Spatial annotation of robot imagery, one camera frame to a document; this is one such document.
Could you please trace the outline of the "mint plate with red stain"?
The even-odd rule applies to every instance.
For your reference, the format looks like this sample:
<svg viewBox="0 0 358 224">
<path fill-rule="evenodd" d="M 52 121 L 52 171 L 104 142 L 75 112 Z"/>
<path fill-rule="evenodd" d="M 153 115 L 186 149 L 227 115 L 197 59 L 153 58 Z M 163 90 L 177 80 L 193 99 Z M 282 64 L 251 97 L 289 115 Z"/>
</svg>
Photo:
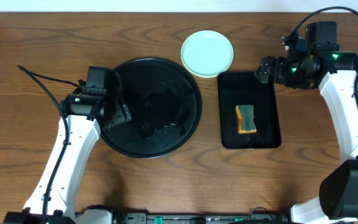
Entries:
<svg viewBox="0 0 358 224">
<path fill-rule="evenodd" d="M 191 65 L 229 65 L 234 49 L 227 37 L 213 30 L 201 30 L 188 36 L 181 47 L 181 61 Z"/>
</svg>

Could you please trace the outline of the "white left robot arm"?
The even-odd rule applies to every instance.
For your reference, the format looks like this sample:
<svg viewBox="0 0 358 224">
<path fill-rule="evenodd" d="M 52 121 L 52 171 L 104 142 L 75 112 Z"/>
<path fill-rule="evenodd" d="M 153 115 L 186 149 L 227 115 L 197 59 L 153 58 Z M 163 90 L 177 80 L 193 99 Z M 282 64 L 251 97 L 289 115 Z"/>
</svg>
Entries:
<svg viewBox="0 0 358 224">
<path fill-rule="evenodd" d="M 69 94 L 60 104 L 58 134 L 38 186 L 21 212 L 7 212 L 5 223 L 120 223 L 104 205 L 75 213 L 78 189 L 90 153 L 105 130 L 131 120 L 123 97 Z"/>
</svg>

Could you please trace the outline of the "orange green scrub sponge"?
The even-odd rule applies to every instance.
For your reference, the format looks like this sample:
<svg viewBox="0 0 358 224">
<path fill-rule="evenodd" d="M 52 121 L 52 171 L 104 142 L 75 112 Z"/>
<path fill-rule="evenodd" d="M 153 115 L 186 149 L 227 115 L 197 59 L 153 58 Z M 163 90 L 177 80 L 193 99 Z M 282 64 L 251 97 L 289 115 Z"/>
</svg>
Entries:
<svg viewBox="0 0 358 224">
<path fill-rule="evenodd" d="M 257 132 L 257 128 L 254 123 L 253 105 L 237 105 L 236 116 L 239 134 L 254 134 Z"/>
</svg>

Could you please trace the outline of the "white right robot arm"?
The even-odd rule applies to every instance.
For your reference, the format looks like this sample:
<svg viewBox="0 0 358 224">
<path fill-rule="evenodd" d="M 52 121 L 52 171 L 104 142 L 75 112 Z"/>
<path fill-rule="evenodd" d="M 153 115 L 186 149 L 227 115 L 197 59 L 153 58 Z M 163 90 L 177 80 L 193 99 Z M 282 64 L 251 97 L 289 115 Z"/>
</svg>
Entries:
<svg viewBox="0 0 358 224">
<path fill-rule="evenodd" d="M 265 57 L 255 77 L 299 89 L 317 88 L 331 114 L 341 165 L 319 187 L 319 195 L 290 208 L 296 223 L 358 221 L 358 56 L 354 52 L 314 52 L 297 58 Z"/>
</svg>

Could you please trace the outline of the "plain mint green plate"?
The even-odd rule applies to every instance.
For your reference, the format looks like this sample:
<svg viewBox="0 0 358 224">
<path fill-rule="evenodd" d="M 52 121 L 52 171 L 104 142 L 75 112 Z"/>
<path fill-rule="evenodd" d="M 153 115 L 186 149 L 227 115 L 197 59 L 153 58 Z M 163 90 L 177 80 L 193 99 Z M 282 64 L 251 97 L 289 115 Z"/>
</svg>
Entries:
<svg viewBox="0 0 358 224">
<path fill-rule="evenodd" d="M 226 72 L 230 67 L 229 65 L 191 65 L 184 63 L 184 67 L 192 74 L 201 78 L 213 78 L 217 77 L 220 73 Z"/>
</svg>

